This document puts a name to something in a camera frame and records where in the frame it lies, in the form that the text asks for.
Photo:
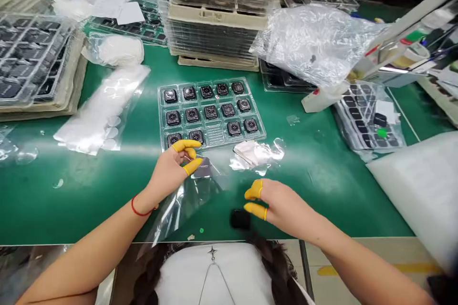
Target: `dark hair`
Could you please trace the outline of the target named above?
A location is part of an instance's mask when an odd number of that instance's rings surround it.
[[[272,296],[276,305],[308,304],[302,290],[295,282],[296,274],[283,245],[276,241],[266,241],[263,237],[252,234],[248,243],[253,244],[262,257],[262,263],[272,279]],[[168,244],[158,244],[154,257],[146,265],[146,271],[135,281],[134,298],[130,305],[158,305],[159,299],[155,288],[161,277],[160,269],[167,259]]]

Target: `floor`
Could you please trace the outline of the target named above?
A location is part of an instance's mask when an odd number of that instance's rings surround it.
[[[425,286],[426,277],[438,271],[435,261],[416,237],[359,238],[356,240],[393,264],[422,287]],[[284,243],[296,268],[299,283],[306,288],[299,240],[283,240],[281,243]],[[316,304],[360,304],[345,287],[321,250],[307,243],[305,249]]]

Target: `woman's left hand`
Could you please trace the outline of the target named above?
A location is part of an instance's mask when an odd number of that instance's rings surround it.
[[[157,160],[153,175],[146,188],[139,194],[135,208],[146,213],[151,211],[159,202],[178,189],[183,181],[190,176],[202,163],[201,158],[196,158],[194,148],[200,147],[200,142],[193,140],[180,140],[164,151]],[[183,161],[190,160],[181,167]]]

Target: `woman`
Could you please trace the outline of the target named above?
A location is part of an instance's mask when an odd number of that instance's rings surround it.
[[[202,162],[200,143],[181,140],[158,159],[146,188],[61,255],[17,304],[93,305],[97,287],[118,265],[152,210],[176,190]],[[184,158],[192,161],[181,167]],[[428,305],[419,286],[315,212],[288,186],[256,180],[245,192],[245,210],[284,232],[319,247],[347,287],[363,304]],[[158,250],[151,291],[136,304],[313,304],[290,278],[281,249],[272,244],[194,246],[164,262]]]

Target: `small green object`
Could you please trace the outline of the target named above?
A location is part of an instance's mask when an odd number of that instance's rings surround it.
[[[382,138],[386,138],[386,130],[385,129],[378,129],[377,130],[377,134]]]

